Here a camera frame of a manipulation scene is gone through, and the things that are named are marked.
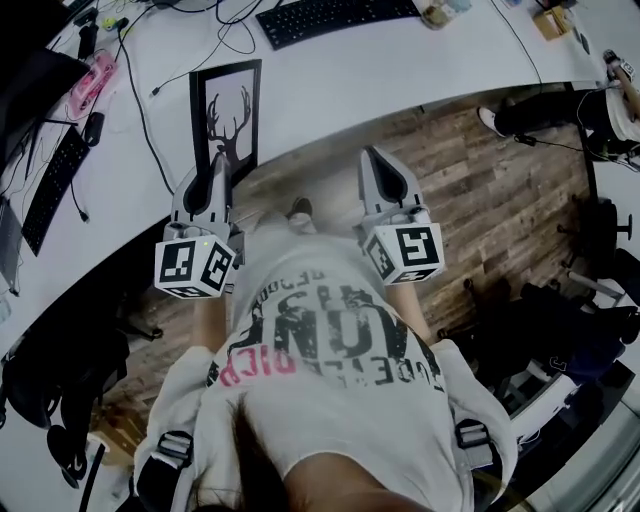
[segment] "white t-shirt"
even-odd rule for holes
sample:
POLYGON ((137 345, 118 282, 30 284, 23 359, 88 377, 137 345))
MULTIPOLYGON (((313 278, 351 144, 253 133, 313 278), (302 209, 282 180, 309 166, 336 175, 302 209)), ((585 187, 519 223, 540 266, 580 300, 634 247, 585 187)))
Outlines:
POLYGON ((640 142, 640 120, 633 115, 622 89, 607 89, 607 110, 611 127, 620 140, 640 142))
POLYGON ((305 237, 263 269, 266 279, 215 357, 194 347, 175 363, 138 449, 136 478, 162 433, 186 429, 194 432, 200 498, 234 503, 240 485, 229 404, 245 395, 283 478, 306 457, 337 453, 433 510, 470 511, 471 472, 454 427, 471 418, 487 426, 509 481, 517 447, 505 410, 452 342, 429 350, 398 319, 364 260, 353 264, 357 250, 341 253, 340 242, 305 237))

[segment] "white desk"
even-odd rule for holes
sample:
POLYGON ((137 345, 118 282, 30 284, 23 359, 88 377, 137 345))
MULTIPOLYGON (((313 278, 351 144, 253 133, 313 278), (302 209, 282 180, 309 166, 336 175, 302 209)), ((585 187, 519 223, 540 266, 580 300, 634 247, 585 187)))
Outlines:
MULTIPOLYGON (((226 0, 226 19, 247 0, 226 0)), ((273 2, 266 0, 264 8, 273 2)), ((527 7, 508 9, 496 0, 534 59, 543 82, 597 80, 599 68, 572 35, 547 42, 531 21, 527 7)), ((185 9, 202 4, 185 1, 185 9)), ((130 4, 116 15, 131 21, 143 6, 130 4)), ((419 19, 403 19, 353 27, 274 52, 255 20, 254 55, 262 59, 259 163, 357 124, 420 104, 478 91, 537 83, 538 78, 520 44, 489 0, 475 0, 472 10, 441 31, 431 31, 419 19)), ((188 79, 151 90, 171 76, 188 71, 217 43, 219 25, 214 11, 182 14, 152 10, 126 38, 133 73, 149 121, 150 132, 173 185, 194 165, 188 79)), ((78 38, 66 43, 73 29, 62 33, 57 50, 75 54, 78 38)), ((225 39, 250 49, 245 30, 236 26, 225 39)), ((114 33, 100 31, 98 47, 115 54, 114 33)), ((221 46, 208 66, 243 60, 221 46)), ((83 224, 67 193, 49 228, 38 258, 23 243, 19 271, 20 297, 5 295, 11 317, 0 325, 0 354, 89 270, 118 248, 168 215, 170 197, 146 146, 129 85, 126 62, 99 98, 97 111, 106 114, 102 139, 75 178, 76 195, 91 217, 83 224)), ((52 115, 64 119, 64 108, 52 115)), ((47 158, 59 126, 45 126, 47 158)), ((22 186, 26 158, 9 190, 22 186)), ((42 164, 36 155, 34 170, 42 164)), ((11 172, 0 185, 6 186, 11 172)), ((32 171, 32 179, 39 179, 32 171)), ((30 188, 26 214, 36 191, 30 188)), ((24 193, 12 205, 22 219, 24 193)))

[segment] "person's hair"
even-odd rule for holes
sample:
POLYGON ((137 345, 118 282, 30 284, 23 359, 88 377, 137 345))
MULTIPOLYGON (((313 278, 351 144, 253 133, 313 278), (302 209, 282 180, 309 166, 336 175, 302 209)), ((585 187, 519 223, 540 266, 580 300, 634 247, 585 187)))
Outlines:
POLYGON ((238 457, 240 494, 233 504, 203 505, 196 496, 194 512, 288 512, 291 503, 284 481, 247 415, 244 397, 233 407, 233 442, 238 457))

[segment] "picture frame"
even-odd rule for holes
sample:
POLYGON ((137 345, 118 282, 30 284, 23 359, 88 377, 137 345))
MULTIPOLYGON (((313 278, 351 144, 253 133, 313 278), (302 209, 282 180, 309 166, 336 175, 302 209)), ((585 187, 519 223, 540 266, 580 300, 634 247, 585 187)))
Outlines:
POLYGON ((216 146, 218 152, 224 152, 231 165, 231 186, 242 181, 258 166, 258 120, 260 110, 260 75, 262 60, 254 59, 233 64, 226 64, 215 68, 194 71, 189 74, 189 88, 191 100, 191 127, 193 131, 193 149, 195 152, 198 173, 207 172, 215 157, 216 146), (242 85, 237 95, 233 89, 240 82, 242 85), (218 101, 233 103, 241 102, 243 112, 220 119, 221 114, 218 101), (242 138, 242 153, 238 152, 239 137, 242 138))

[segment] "white machine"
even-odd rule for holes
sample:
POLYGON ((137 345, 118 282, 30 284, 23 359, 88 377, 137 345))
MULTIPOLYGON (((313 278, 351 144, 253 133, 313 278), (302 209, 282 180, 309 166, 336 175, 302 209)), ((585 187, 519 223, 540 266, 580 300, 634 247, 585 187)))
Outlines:
MULTIPOLYGON (((431 222, 416 177, 376 147, 360 156, 362 222, 354 227, 385 285, 424 281, 444 267, 440 225, 431 222)), ((230 222, 230 167, 218 153, 208 173, 194 169, 173 197, 164 241, 156 245, 155 286, 181 299, 233 291, 244 263, 244 233, 230 222)))

